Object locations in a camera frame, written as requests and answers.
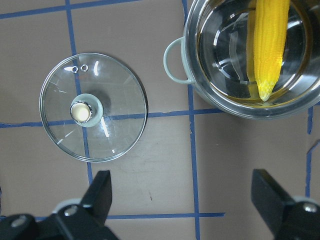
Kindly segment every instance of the corn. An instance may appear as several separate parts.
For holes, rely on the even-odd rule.
[[[279,80],[290,0],[257,0],[253,39],[254,77],[265,102]]]

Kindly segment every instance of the stainless steel pot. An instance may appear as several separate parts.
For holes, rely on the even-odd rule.
[[[258,97],[247,76],[248,14],[253,0],[195,0],[183,37],[165,50],[164,69],[180,84],[219,109],[248,119],[277,119],[306,110],[320,101],[320,3],[292,0],[280,78],[269,100]],[[177,79],[168,55],[181,45],[187,80]]]

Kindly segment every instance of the glass lid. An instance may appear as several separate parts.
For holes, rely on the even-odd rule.
[[[98,53],[60,62],[45,79],[39,108],[51,140],[86,162],[113,160],[129,151],[145,128],[148,112],[135,74]]]

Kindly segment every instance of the water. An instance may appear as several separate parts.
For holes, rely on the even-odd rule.
[[[308,21],[295,2],[290,4],[282,68],[271,101],[298,81],[311,51]],[[212,87],[237,101],[261,105],[257,84],[247,74],[247,63],[253,61],[247,54],[249,13],[255,14],[251,0],[212,0],[199,23],[197,54]]]

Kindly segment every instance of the lid knob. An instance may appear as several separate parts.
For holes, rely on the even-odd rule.
[[[87,102],[76,101],[70,108],[71,117],[78,123],[86,123],[92,116],[92,109]]]

